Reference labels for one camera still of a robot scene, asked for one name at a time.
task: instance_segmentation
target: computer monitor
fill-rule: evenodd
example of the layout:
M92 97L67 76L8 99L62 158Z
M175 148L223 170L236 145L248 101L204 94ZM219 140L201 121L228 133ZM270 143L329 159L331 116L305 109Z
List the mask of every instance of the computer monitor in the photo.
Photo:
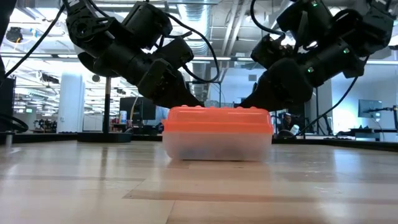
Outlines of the computer monitor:
M381 118L381 112L368 112L369 110L381 109L382 102L379 100L359 100L358 117L359 118Z
M131 108L136 100L135 97L120 98L120 111L127 111L127 119L130 119ZM133 120L152 120L156 119L156 105L145 97L139 97L134 106Z

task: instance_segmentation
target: white pillar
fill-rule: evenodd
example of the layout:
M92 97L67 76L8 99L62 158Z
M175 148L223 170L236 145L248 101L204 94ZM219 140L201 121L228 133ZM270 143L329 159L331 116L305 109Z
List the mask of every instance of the white pillar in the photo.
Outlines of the white pillar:
M75 72L63 72L57 132L82 132L85 102L83 76Z

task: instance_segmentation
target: wooden table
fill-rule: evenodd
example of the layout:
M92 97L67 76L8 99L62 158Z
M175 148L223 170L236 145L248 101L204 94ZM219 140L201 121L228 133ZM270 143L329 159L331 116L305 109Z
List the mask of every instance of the wooden table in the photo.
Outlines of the wooden table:
M398 223L398 154L274 145L171 161L161 142L0 148L0 223Z

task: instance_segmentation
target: ceiling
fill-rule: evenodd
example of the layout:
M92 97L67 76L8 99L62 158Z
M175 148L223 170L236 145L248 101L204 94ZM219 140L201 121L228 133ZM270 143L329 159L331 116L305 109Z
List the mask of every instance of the ceiling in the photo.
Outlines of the ceiling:
M131 9L135 1L128 0L101 0L94 1L102 10L106 11L110 16L122 20ZM155 6L167 10L175 14L182 22L195 26L204 33L217 56L239 56L248 57L251 50L257 44L257 41L264 35L258 29L249 17L249 0L171 0L151 1ZM325 4L330 8L332 13L337 13L340 9L346 7L361 7L365 0L324 0ZM257 0L255 13L258 21L265 23L267 26L274 24L275 18L285 7L288 6L288 0ZM15 53L19 56L3 57L4 63L9 70L18 60L18 57L24 55L35 43L35 41L43 34L49 26L51 20L55 17L59 9L58 0L19 0L18 6L11 16L9 27L21 27L23 40L19 44L4 39L1 46L1 53ZM200 16L193 15L192 9L201 10ZM56 26L51 30L50 34L39 45L35 54L49 54L46 57L29 58L14 72L17 78L16 98L19 104L31 103L33 101L43 102L43 99L51 99L53 105L51 110L42 106L41 113L52 114L57 112L60 85L43 82L42 74L50 75L62 82L62 73L65 70L69 72L80 73L86 81L85 107L86 113L94 113L103 110L101 104L104 100L105 78L101 78L99 82L92 81L93 74L88 71L75 58L54 58L51 55L75 55L75 48L69 39L65 25L67 15L64 13ZM186 30L178 26L172 21L174 30L172 34L178 35L185 33ZM196 56L210 55L210 51L199 51L195 49L195 44L200 41L197 37L191 36L186 39L190 44ZM294 39L287 39L285 44L294 44ZM222 63L223 70L233 70L242 67L245 63ZM205 63L203 65L190 63L189 67L195 72L200 72L203 78L214 76L212 69L214 63ZM185 72L182 72L186 80L192 80ZM124 78L114 78L112 80L113 103L111 105L111 113L116 114L118 111L118 100L120 97L138 95L137 88L128 83ZM117 89L124 90L125 94L118 93ZM196 97L205 100L209 96L208 86L198 85L192 87L192 92Z

